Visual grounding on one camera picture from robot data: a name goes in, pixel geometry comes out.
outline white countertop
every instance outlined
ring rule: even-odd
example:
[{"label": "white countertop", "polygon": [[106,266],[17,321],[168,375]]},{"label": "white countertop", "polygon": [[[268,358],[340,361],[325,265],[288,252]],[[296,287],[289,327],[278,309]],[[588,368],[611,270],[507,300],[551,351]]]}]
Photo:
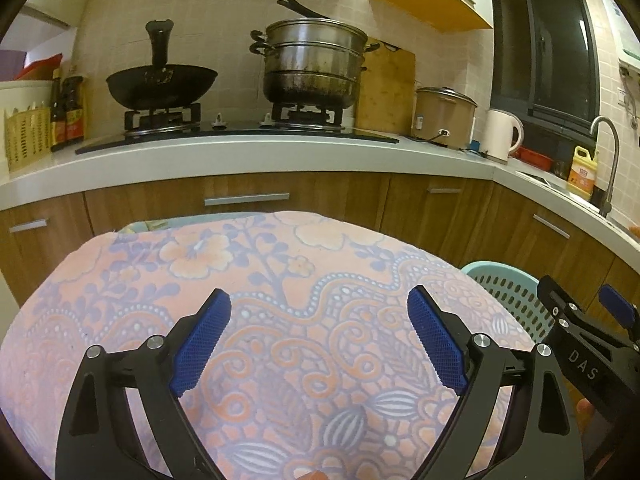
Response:
[{"label": "white countertop", "polygon": [[519,160],[480,156],[400,138],[372,140],[278,135],[160,140],[76,155],[65,148],[0,182],[0,210],[70,193],[191,176],[281,171],[374,171],[493,180],[565,218],[640,273],[640,245],[566,195],[518,173],[563,181]]}]

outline silver bolt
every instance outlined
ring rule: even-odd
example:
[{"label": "silver bolt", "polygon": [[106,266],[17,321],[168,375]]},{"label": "silver bolt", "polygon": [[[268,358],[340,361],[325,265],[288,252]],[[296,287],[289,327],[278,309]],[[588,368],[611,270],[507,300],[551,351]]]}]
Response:
[{"label": "silver bolt", "polygon": [[481,348],[487,348],[491,344],[491,338],[486,334],[476,334],[474,336],[474,343]]},{"label": "silver bolt", "polygon": [[94,357],[98,357],[101,351],[102,350],[98,345],[89,346],[89,348],[86,351],[86,356],[89,359],[93,359]]},{"label": "silver bolt", "polygon": [[161,335],[155,335],[146,340],[146,345],[155,350],[156,348],[160,348],[164,344],[164,337]]},{"label": "silver bolt", "polygon": [[549,357],[551,355],[551,348],[547,345],[538,345],[538,353],[542,355],[542,357]]}]

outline blue gripper pad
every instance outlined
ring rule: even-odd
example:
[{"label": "blue gripper pad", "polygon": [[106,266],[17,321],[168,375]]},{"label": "blue gripper pad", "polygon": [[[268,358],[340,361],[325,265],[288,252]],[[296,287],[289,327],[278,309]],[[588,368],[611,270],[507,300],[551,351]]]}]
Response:
[{"label": "blue gripper pad", "polygon": [[176,397],[181,397],[198,384],[213,349],[231,319],[231,299],[226,292],[219,290],[207,302],[206,311],[174,358],[174,377],[169,387]]},{"label": "blue gripper pad", "polygon": [[623,328],[631,328],[636,322],[636,310],[608,283],[600,287],[600,303],[616,318]]},{"label": "blue gripper pad", "polygon": [[462,350],[453,341],[428,298],[417,288],[409,292],[407,313],[440,382],[460,396],[468,383]]}]

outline cutting board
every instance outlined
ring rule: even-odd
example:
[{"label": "cutting board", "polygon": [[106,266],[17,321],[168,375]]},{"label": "cutting board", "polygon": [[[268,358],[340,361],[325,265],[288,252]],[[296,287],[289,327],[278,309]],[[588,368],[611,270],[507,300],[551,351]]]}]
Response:
[{"label": "cutting board", "polygon": [[360,76],[355,125],[409,135],[414,112],[415,54],[375,38],[369,38],[369,43],[380,43],[380,48],[364,57],[367,70]]}]

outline pink tablecloth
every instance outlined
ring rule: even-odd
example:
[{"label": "pink tablecloth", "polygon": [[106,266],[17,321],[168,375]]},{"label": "pink tablecloth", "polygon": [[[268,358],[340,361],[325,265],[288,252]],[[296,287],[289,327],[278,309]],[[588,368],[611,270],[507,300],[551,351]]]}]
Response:
[{"label": "pink tablecloth", "polygon": [[[471,332],[530,349],[472,279],[424,251],[314,214],[281,212],[138,235],[71,254],[21,309],[0,349],[0,408],[51,477],[62,412],[86,348],[136,348],[226,290],[231,322],[181,402],[230,480],[408,479],[456,396],[438,381],[406,314],[423,284]],[[152,467],[166,471],[139,397]],[[474,468],[486,465],[508,402]]]}]

